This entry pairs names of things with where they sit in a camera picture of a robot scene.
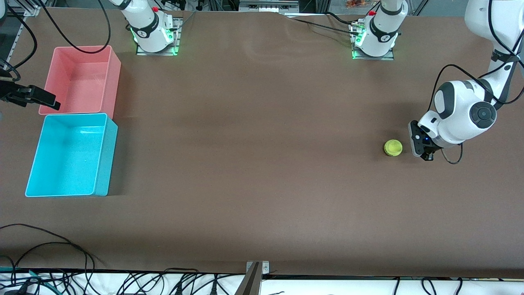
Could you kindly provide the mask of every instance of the metal bracket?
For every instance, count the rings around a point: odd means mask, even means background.
[[[253,265],[253,263],[255,263],[256,261],[248,261],[246,263],[246,272],[249,271],[249,268],[251,267],[251,265]],[[269,273],[269,261],[260,261],[262,262],[262,274],[263,275],[267,275]]]
[[[298,13],[298,0],[240,0],[239,12]]]
[[[178,55],[178,49],[180,47],[180,38],[182,37],[182,17],[173,17],[172,23],[167,24],[167,28],[172,28],[174,31],[168,33],[169,37],[173,38],[173,43],[169,44],[166,48],[159,52],[147,52],[140,46],[136,46],[136,55],[147,55],[147,56],[176,56]]]
[[[235,295],[260,295],[260,283],[264,271],[269,272],[268,261],[249,261],[246,265],[247,273],[242,279]]]

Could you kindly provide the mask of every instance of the blue plastic bin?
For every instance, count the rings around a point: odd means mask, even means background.
[[[105,113],[47,115],[26,196],[106,196],[117,130]]]

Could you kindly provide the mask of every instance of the red plastic bin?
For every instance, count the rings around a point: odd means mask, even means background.
[[[101,47],[80,48],[96,51]],[[57,96],[56,101],[61,103],[60,110],[40,106],[38,113],[106,113],[112,119],[120,66],[120,60],[111,46],[97,54],[86,54],[73,47],[55,48],[45,90]]]

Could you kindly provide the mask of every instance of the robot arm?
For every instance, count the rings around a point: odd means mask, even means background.
[[[124,14],[135,42],[147,52],[159,52],[174,42],[173,17],[149,6],[147,0],[109,0]]]
[[[0,0],[0,20],[3,20],[7,15],[6,0]]]
[[[385,55],[398,37],[398,29],[408,15],[406,0],[382,0],[375,15],[359,19],[364,24],[364,31],[355,46],[373,57]]]
[[[449,148],[487,131],[497,119],[497,110],[509,95],[509,86],[518,58],[505,50],[490,32],[488,4],[493,0],[470,0],[466,24],[475,34],[491,40],[494,51],[489,75],[478,81],[445,82],[433,97],[435,111],[429,110],[420,121],[409,124],[411,149],[415,156],[433,160],[433,153]],[[521,51],[524,29],[524,0],[494,1],[492,22],[501,41]]]

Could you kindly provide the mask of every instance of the power cord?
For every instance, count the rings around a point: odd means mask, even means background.
[[[400,285],[400,277],[397,277],[397,283],[395,284],[395,288],[393,290],[393,295],[397,295],[398,286]]]
[[[18,67],[20,67],[21,65],[25,64],[31,57],[33,57],[33,55],[35,55],[35,52],[36,52],[36,49],[38,48],[38,43],[36,41],[36,37],[35,37],[35,34],[33,33],[33,31],[31,30],[31,28],[29,28],[29,26],[26,24],[26,22],[24,21],[23,18],[21,18],[12,8],[11,6],[9,5],[6,5],[7,6],[7,9],[9,9],[9,11],[18,19],[18,21],[27,29],[28,33],[31,35],[31,38],[33,40],[33,49],[31,50],[31,53],[26,57],[24,58],[21,62],[17,63],[16,65],[13,66],[13,69],[16,69]]]
[[[426,287],[425,287],[425,285],[424,285],[424,282],[425,282],[425,281],[428,281],[428,282],[429,282],[429,284],[430,284],[430,286],[431,286],[431,289],[432,289],[432,291],[433,291],[433,294],[431,294],[431,293],[429,292],[429,290],[426,289]],[[455,290],[455,295],[459,295],[460,290],[462,289],[462,283],[463,283],[463,282],[462,282],[462,278],[458,278],[458,281],[459,281],[459,283],[458,283],[458,288],[457,288],[457,290]],[[420,283],[422,284],[422,288],[424,289],[424,292],[426,292],[427,295],[436,295],[435,286],[433,285],[433,282],[432,282],[429,278],[422,278],[422,280],[420,281]]]
[[[191,291],[191,293],[189,293],[190,295],[194,295],[196,294],[198,291],[200,291],[202,288],[204,288],[205,286],[211,284],[212,282],[214,281],[218,281],[220,279],[223,279],[223,278],[227,278],[227,277],[232,277],[232,276],[240,276],[240,275],[236,275],[236,274],[231,274],[231,275],[224,275],[224,276],[221,276],[221,277],[217,277],[216,279],[213,279],[205,284],[203,284],[202,286],[200,286],[199,288],[197,288],[194,292]]]
[[[520,32],[520,36],[518,37],[517,41],[515,42],[515,44],[513,45],[513,51],[517,50],[517,46],[519,45],[519,42],[522,40],[522,38],[524,37],[524,29]],[[491,70],[485,74],[482,74],[480,77],[478,77],[479,79],[480,78],[483,78],[487,75],[490,75],[490,74],[493,74],[494,72],[500,70],[502,67],[504,67],[505,65],[507,65],[508,62],[503,62],[500,66],[498,66],[496,69],[494,70]]]
[[[102,12],[104,13],[104,17],[105,17],[105,20],[107,22],[107,41],[105,42],[104,46],[102,46],[102,48],[96,50],[96,51],[85,51],[83,49],[80,49],[78,48],[75,44],[73,44],[66,36],[65,34],[62,32],[62,30],[60,29],[60,27],[57,25],[57,23],[54,21],[53,17],[51,16],[51,14],[49,13],[49,11],[47,10],[47,7],[43,4],[42,0],[36,0],[38,2],[38,4],[40,4],[40,6],[42,6],[43,8],[43,11],[47,14],[47,16],[49,17],[49,20],[53,23],[54,27],[57,29],[58,33],[60,33],[60,35],[62,35],[62,38],[64,38],[64,40],[69,43],[69,45],[71,45],[72,47],[74,47],[76,50],[80,51],[80,52],[83,52],[83,53],[87,53],[87,54],[97,54],[99,52],[101,52],[102,50],[104,50],[107,45],[109,44],[109,41],[111,40],[111,24],[109,23],[109,17],[107,16],[107,12],[105,11],[105,8],[104,8],[104,5],[102,4],[101,0],[97,0],[98,3],[100,4],[100,8],[102,9]]]
[[[333,28],[333,27],[329,27],[329,26],[324,26],[324,25],[321,25],[321,24],[308,22],[307,20],[301,20],[301,19],[296,19],[296,18],[293,18],[293,19],[298,21],[298,22],[310,24],[310,25],[317,26],[317,27],[322,27],[322,28],[326,28],[326,29],[330,29],[330,30],[334,30],[334,31],[340,31],[340,32],[343,32],[343,33],[346,33],[346,34],[350,34],[350,35],[358,35],[357,32],[353,32],[353,31],[342,30],[342,29],[337,29],[337,28]]]
[[[13,82],[20,81],[21,76],[20,76],[20,73],[16,70],[16,68],[13,67],[10,63],[8,63],[8,62],[7,62],[5,59],[3,59],[3,58],[0,58],[0,61],[4,64],[4,66],[6,66],[6,67],[9,68],[9,71],[7,71],[8,73],[9,73],[9,72],[13,72],[13,73],[15,73],[15,77],[14,77],[14,78],[10,78],[10,77],[0,77],[0,79],[3,80],[3,78],[5,78],[5,79],[8,79],[9,81],[13,81]]]
[[[371,8],[367,11],[366,15],[367,15],[371,10],[375,9],[375,7],[377,7],[379,4],[380,4],[380,1],[378,1],[377,3],[375,3],[375,5],[373,5],[373,7],[371,7]],[[343,20],[343,19],[339,18],[339,16],[337,16],[336,14],[334,14],[334,13],[332,13],[332,12],[325,12],[324,14],[325,14],[325,15],[331,15],[331,16],[334,17],[336,20],[338,20],[340,23],[345,24],[345,25],[350,25],[352,22],[356,22],[356,21],[358,20],[358,19],[355,19],[355,20],[352,20],[352,21],[348,22],[348,21],[346,21],[346,20]]]
[[[464,142],[461,142],[459,145],[460,145],[460,156],[458,157],[458,160],[456,162],[451,162],[450,159],[448,159],[446,154],[444,153],[444,149],[440,149],[440,152],[442,153],[442,156],[444,156],[444,159],[451,165],[459,164],[460,161],[462,160],[462,155],[464,154]]]
[[[309,2],[304,6],[304,9],[302,9],[302,11],[300,13],[304,13],[307,9],[308,9],[308,6],[313,2],[313,0],[309,0]]]
[[[216,293],[216,285],[217,285],[217,283],[219,281],[218,278],[219,278],[219,276],[215,275],[215,279],[213,280],[213,286],[211,287],[211,292],[209,293],[209,295],[218,295]]]
[[[491,32],[491,34],[493,35],[493,37],[495,38],[495,40],[502,46],[504,47],[505,50],[507,50],[512,56],[515,56],[518,58],[518,62],[521,66],[524,67],[524,63],[522,63],[522,60],[520,59],[520,57],[514,52],[514,50],[511,50],[509,49],[508,46],[506,46],[506,44],[504,44],[500,38],[497,36],[497,34],[495,33],[495,30],[493,29],[493,22],[492,22],[492,7],[493,7],[493,0],[489,0],[488,2],[488,25],[489,25],[489,31]]]
[[[93,273],[94,273],[94,270],[95,270],[95,260],[93,258],[93,256],[87,252],[86,250],[84,250],[82,247],[80,247],[78,244],[75,244],[73,243],[71,240],[69,240],[68,238],[65,238],[61,235],[58,235],[58,234],[55,234],[49,230],[46,230],[46,229],[43,229],[43,228],[40,228],[40,227],[37,227],[37,226],[32,226],[32,225],[28,225],[28,224],[22,224],[22,223],[16,223],[16,224],[8,224],[8,225],[5,225],[5,226],[1,226],[0,227],[0,230],[2,229],[5,229],[5,228],[8,228],[8,227],[13,227],[13,226],[23,226],[23,227],[27,227],[27,228],[31,228],[31,229],[35,229],[35,230],[39,230],[39,231],[42,231],[44,233],[47,233],[49,235],[52,235],[52,236],[55,236],[57,238],[60,238],[63,240],[63,242],[47,242],[47,243],[42,243],[42,244],[38,244],[32,248],[30,248],[29,250],[27,250],[25,253],[23,253],[20,258],[18,258],[18,260],[15,262],[15,268],[18,267],[18,265],[20,264],[20,262],[22,261],[22,259],[28,255],[30,252],[34,251],[35,249],[38,249],[42,246],[45,246],[45,245],[69,245],[71,247],[73,247],[74,249],[82,252],[84,254],[84,257],[85,257],[85,260],[84,260],[84,274],[85,274],[85,279],[86,279],[86,285],[85,285],[85,288],[83,290],[84,294],[86,293],[88,287],[91,287],[91,289],[93,291],[96,292],[96,290],[93,288],[93,286],[91,285],[91,278],[93,277]],[[91,264],[93,265],[93,268],[90,269],[90,275],[88,276],[88,257],[89,259],[91,260]]]

